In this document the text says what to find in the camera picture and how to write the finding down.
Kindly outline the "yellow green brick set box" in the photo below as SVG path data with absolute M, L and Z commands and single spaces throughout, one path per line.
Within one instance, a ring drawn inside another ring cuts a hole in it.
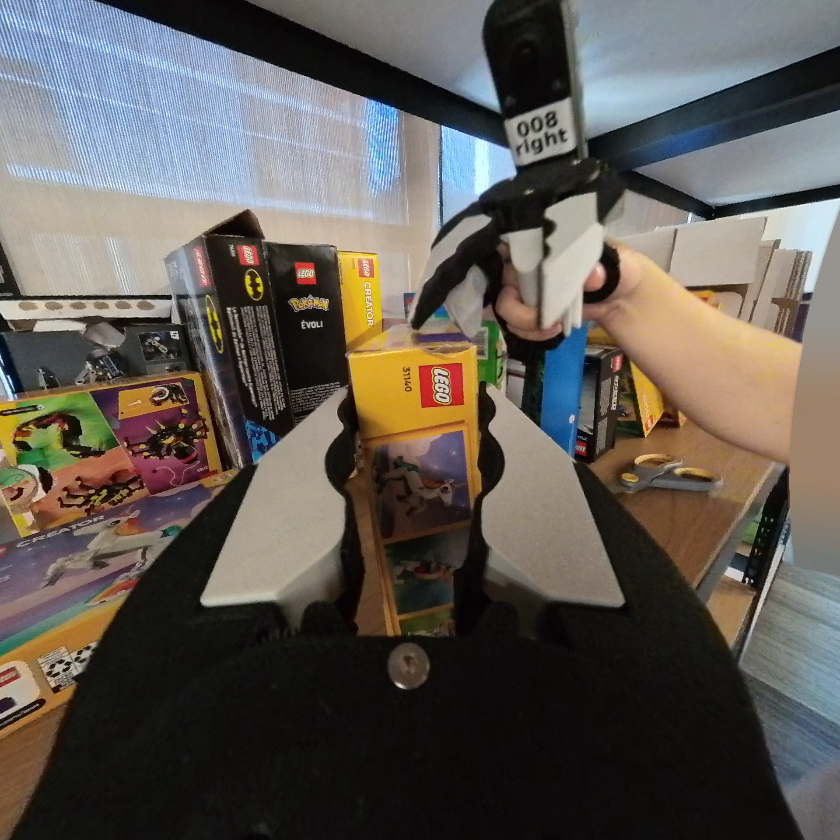
M 657 428 L 682 428 L 687 417 L 674 408 L 657 386 L 628 357 L 619 377 L 616 430 L 648 437 Z

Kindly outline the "person's right forearm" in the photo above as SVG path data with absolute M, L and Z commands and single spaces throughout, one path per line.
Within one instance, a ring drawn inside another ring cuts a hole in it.
M 603 328 L 692 423 L 789 466 L 802 346 L 712 307 L 630 248 L 618 255 Z

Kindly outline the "person's right hand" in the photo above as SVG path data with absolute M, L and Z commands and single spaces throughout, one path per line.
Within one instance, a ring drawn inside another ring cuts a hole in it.
M 640 283 L 639 255 L 625 244 L 608 240 L 609 246 L 616 250 L 619 265 L 619 282 L 612 294 L 602 302 L 583 306 L 583 316 L 606 325 L 609 317 L 624 309 L 630 302 Z M 541 328 L 539 313 L 522 299 L 519 289 L 519 274 L 513 266 L 507 244 L 500 244 L 497 252 L 502 263 L 502 286 L 496 300 L 496 312 L 504 320 L 509 330 L 519 338 L 530 341 L 549 340 L 561 335 L 562 323 L 557 321 L 546 329 Z

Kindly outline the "wooden desk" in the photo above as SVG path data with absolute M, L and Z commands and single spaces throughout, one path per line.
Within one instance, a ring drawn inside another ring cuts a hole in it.
M 11 838 L 797 838 L 727 642 L 685 575 L 700 524 L 577 476 L 626 604 L 553 605 L 535 639 L 488 604 L 421 639 L 354 637 L 331 605 L 201 610 L 234 481 L 118 613 Z

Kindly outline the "blue forest picture box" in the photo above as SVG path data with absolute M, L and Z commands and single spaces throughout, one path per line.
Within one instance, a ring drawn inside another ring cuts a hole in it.
M 585 323 L 525 366 L 521 408 L 570 457 L 578 433 L 586 337 Z

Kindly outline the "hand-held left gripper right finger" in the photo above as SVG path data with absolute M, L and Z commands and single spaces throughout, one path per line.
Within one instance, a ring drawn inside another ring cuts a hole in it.
M 495 604 L 525 636 L 555 606 L 620 611 L 625 596 L 572 458 L 495 386 L 478 393 L 480 492 L 458 569 L 458 635 Z

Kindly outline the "black metal shelf frame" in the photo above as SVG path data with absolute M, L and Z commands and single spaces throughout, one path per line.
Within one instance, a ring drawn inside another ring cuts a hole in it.
M 197 2 L 104 4 L 176 32 L 263 60 L 275 67 L 289 69 L 315 81 L 394 105 L 426 119 L 441 123 L 453 119 L 459 129 L 470 128 L 475 123 L 489 134 L 490 140 L 498 139 L 500 131 L 505 130 L 501 115 L 468 103 L 425 80 L 248 2 L 207 2 L 205 10 L 198 12 L 197 19 L 191 19 L 198 8 Z M 612 163 L 617 162 L 617 157 L 608 152 L 606 160 L 601 162 L 611 167 Z M 624 182 L 624 174 L 617 173 Z M 596 513 L 612 509 L 623 512 L 614 499 L 595 506 L 591 512 L 616 573 L 614 561 L 623 558 L 622 550 L 629 548 L 629 538 L 625 538 L 626 542 L 620 542 L 617 549 L 609 548 L 606 540 L 608 528 L 599 524 L 595 517 Z M 622 587 L 617 573 L 616 577 Z M 630 595 L 625 587 L 622 590 L 625 596 L 624 610 L 630 602 Z

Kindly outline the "slim yellow brick set box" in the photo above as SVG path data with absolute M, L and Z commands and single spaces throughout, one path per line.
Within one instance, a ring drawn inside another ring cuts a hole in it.
M 383 332 L 378 255 L 338 251 L 346 350 L 351 352 Z

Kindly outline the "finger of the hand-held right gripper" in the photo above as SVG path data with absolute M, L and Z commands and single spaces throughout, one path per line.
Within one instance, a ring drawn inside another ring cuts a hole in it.
M 579 328 L 584 285 L 604 246 L 597 197 L 568 196 L 548 206 L 538 222 L 510 232 L 507 245 L 521 299 L 537 310 L 539 328 Z
M 498 290 L 502 275 L 497 222 L 478 202 L 451 217 L 439 230 L 409 311 L 419 331 L 443 308 L 467 337 L 478 331 L 487 294 Z

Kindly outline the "tall black brick set box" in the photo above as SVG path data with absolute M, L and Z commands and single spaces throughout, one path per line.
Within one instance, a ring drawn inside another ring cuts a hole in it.
M 295 424 L 349 383 L 340 273 L 332 245 L 264 243 Z

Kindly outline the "yellow monster picture box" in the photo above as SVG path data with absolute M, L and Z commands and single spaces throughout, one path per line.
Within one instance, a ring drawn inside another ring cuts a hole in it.
M 1 404 L 2 503 L 22 537 L 220 474 L 191 371 L 20 393 Z

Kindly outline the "black bat logo box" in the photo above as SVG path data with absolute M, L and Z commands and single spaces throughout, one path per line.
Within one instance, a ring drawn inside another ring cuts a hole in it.
M 164 264 L 226 463 L 253 465 L 295 426 L 259 221 L 244 210 Z

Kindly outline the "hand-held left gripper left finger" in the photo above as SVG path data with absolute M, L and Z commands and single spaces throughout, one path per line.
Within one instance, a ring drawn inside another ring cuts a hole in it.
M 358 431 L 350 389 L 341 387 L 254 467 L 201 604 L 268 604 L 299 629 L 310 604 L 332 604 L 350 630 L 364 558 L 347 484 Z

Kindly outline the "purple tape piece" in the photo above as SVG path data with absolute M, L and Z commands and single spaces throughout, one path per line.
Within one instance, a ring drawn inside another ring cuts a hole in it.
M 413 341 L 423 352 L 436 355 L 462 353 L 476 348 L 474 341 L 458 331 L 414 332 Z

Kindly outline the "grey yellow scissors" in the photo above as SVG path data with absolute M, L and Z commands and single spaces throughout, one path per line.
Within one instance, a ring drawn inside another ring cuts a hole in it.
M 675 456 L 644 454 L 636 457 L 617 479 L 628 492 L 648 489 L 711 493 L 723 485 L 723 478 L 707 469 L 687 466 Z

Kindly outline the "flattened cardboard boxes stack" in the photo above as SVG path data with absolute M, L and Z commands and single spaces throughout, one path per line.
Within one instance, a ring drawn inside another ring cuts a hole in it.
M 792 336 L 813 252 L 783 247 L 766 215 L 724 217 L 626 236 L 681 286 L 706 292 L 733 318 Z

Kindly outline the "small black brick set box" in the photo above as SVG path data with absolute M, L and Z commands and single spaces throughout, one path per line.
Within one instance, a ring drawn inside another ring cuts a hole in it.
M 613 449 L 624 354 L 589 343 L 584 352 L 581 406 L 574 456 L 591 464 Z

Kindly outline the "white perforated strip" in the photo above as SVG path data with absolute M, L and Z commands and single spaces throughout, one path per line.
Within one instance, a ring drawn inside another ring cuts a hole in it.
M 171 296 L 23 297 L 2 298 L 1 316 L 7 322 L 35 320 L 131 320 L 172 317 Z

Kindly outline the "dark grey figure box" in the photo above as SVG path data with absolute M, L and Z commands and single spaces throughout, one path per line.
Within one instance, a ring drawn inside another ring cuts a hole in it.
M 12 394 L 190 371 L 184 329 L 170 322 L 68 322 L 2 332 L 2 379 Z

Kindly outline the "yellow unicorn brick set box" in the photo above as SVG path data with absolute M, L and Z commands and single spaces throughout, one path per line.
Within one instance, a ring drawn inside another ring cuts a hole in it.
M 398 325 L 348 354 L 385 626 L 455 635 L 455 573 L 480 493 L 476 349 L 423 352 Z
M 237 473 L 2 545 L 2 738 L 71 698 L 140 577 Z

